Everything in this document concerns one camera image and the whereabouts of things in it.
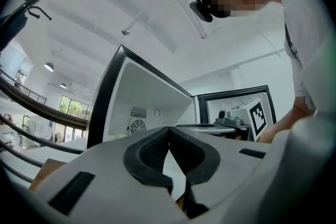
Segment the mini fridge with door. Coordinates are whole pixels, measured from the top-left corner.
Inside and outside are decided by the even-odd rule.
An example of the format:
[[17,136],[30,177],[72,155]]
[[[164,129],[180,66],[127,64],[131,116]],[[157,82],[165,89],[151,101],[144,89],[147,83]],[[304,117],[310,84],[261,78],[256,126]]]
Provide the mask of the mini fridge with door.
[[[268,126],[274,124],[268,86],[193,95],[122,45],[99,82],[87,125],[87,147],[158,127],[215,124],[220,111],[252,100],[261,101]],[[228,127],[227,134],[214,136],[248,140],[249,134],[249,129]]]

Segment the large glass window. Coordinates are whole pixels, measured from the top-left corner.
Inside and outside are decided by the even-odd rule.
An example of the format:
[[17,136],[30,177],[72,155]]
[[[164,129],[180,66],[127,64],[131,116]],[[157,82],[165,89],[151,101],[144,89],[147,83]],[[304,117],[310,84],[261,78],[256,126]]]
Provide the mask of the large glass window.
[[90,108],[91,106],[88,104],[76,101],[62,95],[59,102],[58,111],[82,119],[87,119],[89,116]]

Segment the brown wooden table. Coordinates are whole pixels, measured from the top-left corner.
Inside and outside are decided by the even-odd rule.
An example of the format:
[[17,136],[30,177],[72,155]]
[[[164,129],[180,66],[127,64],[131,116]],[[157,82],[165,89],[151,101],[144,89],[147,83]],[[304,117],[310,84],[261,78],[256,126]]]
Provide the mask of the brown wooden table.
[[55,159],[47,159],[43,166],[40,168],[39,172],[33,179],[29,189],[35,191],[38,186],[53,172],[64,166],[66,162],[58,161]]

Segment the person's right forearm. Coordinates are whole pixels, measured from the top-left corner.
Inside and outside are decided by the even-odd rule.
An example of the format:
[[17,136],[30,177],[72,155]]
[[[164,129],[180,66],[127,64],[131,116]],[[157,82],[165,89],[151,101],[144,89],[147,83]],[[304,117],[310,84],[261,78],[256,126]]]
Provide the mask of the person's right forearm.
[[291,129],[297,121],[314,115],[315,111],[309,97],[295,97],[291,110],[280,121],[267,127],[258,142],[271,143],[278,132]]

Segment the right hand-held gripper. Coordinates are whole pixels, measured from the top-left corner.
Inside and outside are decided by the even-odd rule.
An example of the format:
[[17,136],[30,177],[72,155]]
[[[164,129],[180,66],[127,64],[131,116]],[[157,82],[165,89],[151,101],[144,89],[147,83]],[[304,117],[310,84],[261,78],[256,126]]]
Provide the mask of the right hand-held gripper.
[[244,102],[226,111],[222,110],[215,119],[215,124],[179,124],[195,132],[209,135],[225,135],[228,127],[249,129],[249,141],[257,141],[268,126],[264,108],[260,100]]

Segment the person's white t-shirt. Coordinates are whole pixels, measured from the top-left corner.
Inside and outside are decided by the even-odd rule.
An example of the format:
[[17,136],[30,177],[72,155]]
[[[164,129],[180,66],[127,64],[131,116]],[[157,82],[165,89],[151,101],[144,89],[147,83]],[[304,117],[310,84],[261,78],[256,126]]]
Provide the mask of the person's white t-shirt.
[[281,0],[285,20],[284,47],[290,58],[295,97],[309,97],[315,110],[329,109],[336,93],[328,88],[328,65],[336,45],[335,26],[321,0]]

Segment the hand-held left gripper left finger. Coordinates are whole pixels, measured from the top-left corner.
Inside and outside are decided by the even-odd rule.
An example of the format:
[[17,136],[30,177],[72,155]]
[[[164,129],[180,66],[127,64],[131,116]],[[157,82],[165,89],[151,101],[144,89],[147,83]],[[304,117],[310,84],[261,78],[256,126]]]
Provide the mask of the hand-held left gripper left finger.
[[159,127],[93,146],[48,176],[36,195],[68,220],[185,220],[163,174],[168,150],[187,153],[181,129]]

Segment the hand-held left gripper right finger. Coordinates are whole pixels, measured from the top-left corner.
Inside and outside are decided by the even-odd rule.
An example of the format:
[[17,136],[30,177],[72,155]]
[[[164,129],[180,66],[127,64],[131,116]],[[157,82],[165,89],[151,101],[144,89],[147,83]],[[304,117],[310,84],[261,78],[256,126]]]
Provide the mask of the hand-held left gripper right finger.
[[266,155],[269,144],[169,128],[170,151],[186,176],[183,210],[189,218],[210,211],[232,194]]

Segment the dark hanging jacket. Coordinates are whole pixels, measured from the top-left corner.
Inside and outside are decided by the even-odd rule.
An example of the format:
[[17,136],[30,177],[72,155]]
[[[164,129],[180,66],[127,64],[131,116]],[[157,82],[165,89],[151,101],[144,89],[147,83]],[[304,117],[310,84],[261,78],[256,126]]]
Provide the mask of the dark hanging jacket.
[[0,52],[25,27],[26,22],[27,17],[24,12],[0,18]]

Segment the black metal railing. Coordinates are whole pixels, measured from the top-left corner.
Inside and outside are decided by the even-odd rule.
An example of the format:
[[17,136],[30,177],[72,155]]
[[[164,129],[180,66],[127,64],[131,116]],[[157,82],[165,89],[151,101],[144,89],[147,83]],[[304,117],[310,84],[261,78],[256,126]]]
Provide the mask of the black metal railing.
[[11,181],[29,187],[49,159],[67,163],[86,150],[82,134],[67,141],[53,130],[82,132],[87,120],[34,100],[5,77],[0,69],[0,167]]

